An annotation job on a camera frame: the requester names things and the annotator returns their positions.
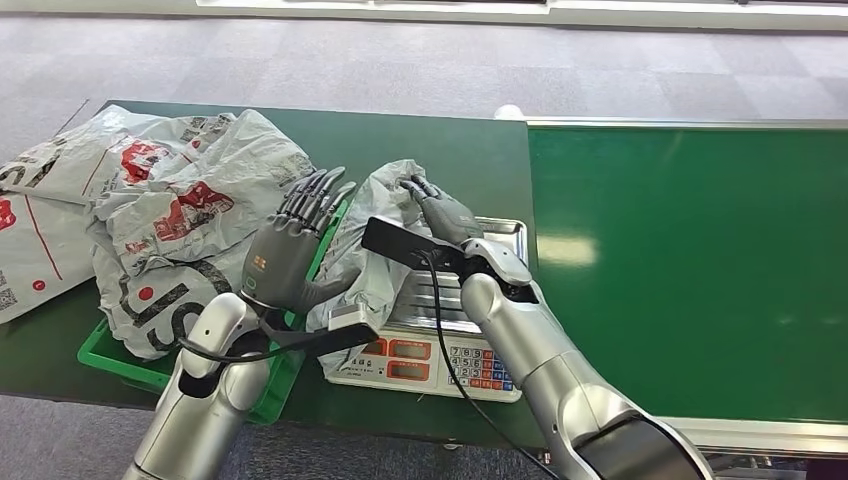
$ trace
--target red logo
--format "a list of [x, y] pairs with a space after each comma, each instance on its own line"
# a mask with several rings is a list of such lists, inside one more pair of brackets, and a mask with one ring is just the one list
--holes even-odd
[[170, 152], [165, 147], [144, 143], [141, 140], [134, 141], [121, 152], [121, 166], [127, 171], [124, 180], [127, 183], [147, 180], [153, 165], [168, 155]]
[[140, 242], [130, 242], [125, 243], [124, 248], [127, 250], [127, 253], [141, 253], [145, 248], [149, 247], [150, 244], [147, 243], [147, 240], [142, 240]]
[[18, 217], [12, 213], [12, 202], [5, 198], [0, 198], [0, 230], [9, 228], [15, 224]]
[[233, 208], [233, 200], [204, 182], [195, 183], [185, 194], [171, 202], [167, 217], [153, 222], [159, 240], [183, 238], [195, 228], [209, 223], [215, 215]]

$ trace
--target scale keypad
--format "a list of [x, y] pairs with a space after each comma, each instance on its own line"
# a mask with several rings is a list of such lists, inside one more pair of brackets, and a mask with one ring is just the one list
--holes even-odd
[[452, 346], [450, 361], [463, 387], [510, 392], [514, 388], [503, 363], [491, 350]]

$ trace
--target robot finger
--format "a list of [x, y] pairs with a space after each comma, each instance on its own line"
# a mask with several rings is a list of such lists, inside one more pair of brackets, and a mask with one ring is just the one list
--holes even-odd
[[327, 204], [318, 211], [317, 220], [309, 228], [311, 230], [315, 230], [316, 235], [318, 235], [319, 238], [324, 236], [324, 232], [330, 225], [330, 221], [333, 219], [333, 215], [336, 213], [336, 210], [339, 209], [339, 206], [342, 204], [344, 199], [354, 190], [356, 190], [356, 182], [345, 183], [339, 187], [333, 195], [332, 200], [328, 201]]
[[327, 174], [327, 170], [318, 170], [309, 176], [309, 182], [306, 183], [306, 186], [303, 188], [303, 191], [300, 192], [297, 199], [294, 201], [294, 205], [292, 205], [291, 216], [301, 218], [303, 213], [303, 206], [306, 204], [309, 199], [309, 194], [315, 190], [315, 187], [324, 178], [324, 175]]
[[424, 178], [422, 175], [413, 175], [412, 181], [418, 184], [418, 186], [421, 187], [422, 190], [424, 190], [424, 193], [426, 193], [428, 197], [439, 198], [442, 196], [441, 190], [439, 190], [432, 183], [428, 182], [427, 179]]
[[421, 203], [421, 200], [427, 198], [427, 192], [421, 189], [417, 183], [411, 182], [409, 180], [403, 180], [400, 182], [400, 186], [409, 190], [409, 193], [412, 194], [412, 198], [415, 199], [416, 202]]
[[291, 208], [292, 203], [294, 203], [294, 198], [296, 196], [297, 190], [303, 190], [305, 184], [309, 181], [309, 177], [303, 177], [301, 179], [295, 180], [292, 184], [291, 188], [283, 195], [283, 201], [280, 202], [280, 208], [277, 209], [277, 213], [283, 213], [287, 209]]
[[336, 167], [321, 179], [321, 183], [312, 191], [309, 195], [309, 200], [306, 205], [304, 205], [303, 221], [306, 224], [312, 222], [313, 217], [318, 212], [318, 209], [321, 207], [321, 203], [323, 200], [330, 194], [330, 191], [335, 186], [335, 183], [344, 176], [345, 168], [344, 167]]

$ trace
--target stainless steel tray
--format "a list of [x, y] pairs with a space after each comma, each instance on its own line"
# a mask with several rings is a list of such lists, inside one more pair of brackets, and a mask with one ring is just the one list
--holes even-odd
[[[518, 220], [477, 217], [483, 236], [511, 248], [527, 263], [527, 226]], [[439, 299], [442, 307], [442, 329], [445, 331], [480, 334], [477, 325], [468, 320], [459, 301], [459, 280], [453, 273], [438, 273]], [[412, 272], [401, 287], [387, 327], [428, 329], [436, 328], [433, 301], [433, 281], [428, 272]]]

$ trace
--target black cable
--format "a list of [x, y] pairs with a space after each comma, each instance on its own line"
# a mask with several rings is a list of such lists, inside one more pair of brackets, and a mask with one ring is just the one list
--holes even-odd
[[470, 403], [471, 406], [474, 407], [474, 410], [477, 410], [477, 413], [480, 414], [481, 417], [483, 417], [483, 420], [485, 420], [486, 423], [488, 423], [489, 426], [492, 427], [492, 430], [497, 432], [497, 434], [500, 435], [501, 438], [506, 441], [506, 443], [508, 443], [515, 450], [518, 450], [519, 453], [524, 455], [528, 460], [530, 460], [530, 462], [533, 463], [533, 465], [542, 470], [547, 476], [556, 480], [561, 480], [556, 473], [554, 473], [550, 468], [540, 462], [539, 459], [537, 459], [536, 457], [531, 455], [530, 452], [521, 448], [520, 446], [518, 446], [518, 444], [512, 441], [512, 439], [509, 438], [509, 436], [503, 430], [501, 430], [500, 427], [498, 427], [494, 420], [492, 420], [488, 415], [486, 415], [486, 412], [484, 412], [483, 409], [481, 409], [480, 406], [477, 405], [477, 402], [475, 402], [474, 399], [468, 395], [468, 392], [465, 391], [465, 387], [463, 387], [462, 384], [459, 383], [459, 378], [456, 376], [456, 371], [454, 371], [453, 364], [451, 364], [450, 362], [450, 356], [448, 356], [448, 349], [445, 345], [445, 335], [442, 331], [442, 307], [439, 301], [439, 280], [436, 277], [436, 267], [433, 265], [433, 259], [428, 252], [418, 251], [414, 253], [418, 255], [422, 260], [424, 260], [424, 262], [430, 268], [430, 277], [433, 279], [433, 300], [436, 309], [436, 333], [439, 336], [439, 347], [442, 349], [442, 357], [445, 359], [445, 365], [447, 365], [448, 367], [448, 373], [453, 379], [453, 383], [454, 385], [456, 385], [456, 388], [459, 389], [459, 393], [461, 393], [462, 396], [465, 397], [466, 400], [468, 400], [468, 403]]
[[269, 358], [274, 358], [277, 355], [283, 354], [289, 351], [288, 348], [278, 348], [276, 350], [271, 350], [270, 352], [261, 353], [259, 355], [248, 355], [246, 357], [230, 357], [227, 355], [218, 355], [216, 353], [212, 353], [209, 350], [201, 347], [200, 345], [192, 342], [191, 340], [180, 337], [177, 339], [180, 345], [188, 350], [189, 352], [197, 355], [198, 357], [205, 358], [206, 360], [211, 360], [213, 362], [221, 362], [221, 363], [250, 363], [250, 362], [258, 362], [260, 360], [268, 360]]

